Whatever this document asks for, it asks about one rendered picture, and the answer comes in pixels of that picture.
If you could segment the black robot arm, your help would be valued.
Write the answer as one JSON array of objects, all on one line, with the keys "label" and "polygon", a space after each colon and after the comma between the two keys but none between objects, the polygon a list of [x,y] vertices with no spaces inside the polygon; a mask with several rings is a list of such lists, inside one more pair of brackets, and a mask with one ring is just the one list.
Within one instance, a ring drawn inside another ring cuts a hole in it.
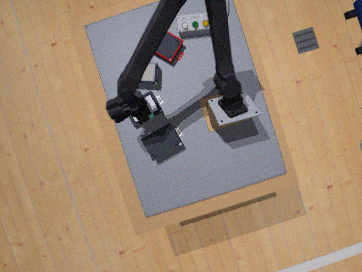
[{"label": "black robot arm", "polygon": [[[106,102],[106,110],[116,123],[124,121],[130,115],[137,117],[142,114],[138,111],[142,109],[143,102],[135,96],[135,92],[152,57],[186,1],[160,0],[117,81],[118,96]],[[248,112],[248,108],[243,104],[241,83],[234,74],[226,0],[205,0],[205,5],[215,57],[214,88],[219,89],[218,94],[223,96],[218,100],[218,105],[229,118],[233,118]]]}]

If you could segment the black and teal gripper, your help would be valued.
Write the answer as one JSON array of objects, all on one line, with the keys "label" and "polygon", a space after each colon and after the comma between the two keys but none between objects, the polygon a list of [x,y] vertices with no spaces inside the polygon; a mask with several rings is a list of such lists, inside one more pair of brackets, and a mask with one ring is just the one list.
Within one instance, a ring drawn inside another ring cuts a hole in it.
[{"label": "black and teal gripper", "polygon": [[[139,92],[139,93],[138,93]],[[137,94],[136,94],[137,93]],[[147,103],[143,97],[143,95],[141,94],[141,92],[138,90],[135,92],[135,96],[137,96],[138,98],[140,98],[143,102],[143,107],[140,111],[138,112],[142,112],[141,115],[137,116],[137,120],[140,122],[140,124],[143,124],[144,122],[148,121],[149,119],[153,118],[154,115],[153,113],[151,113],[150,109],[147,106]]]}]

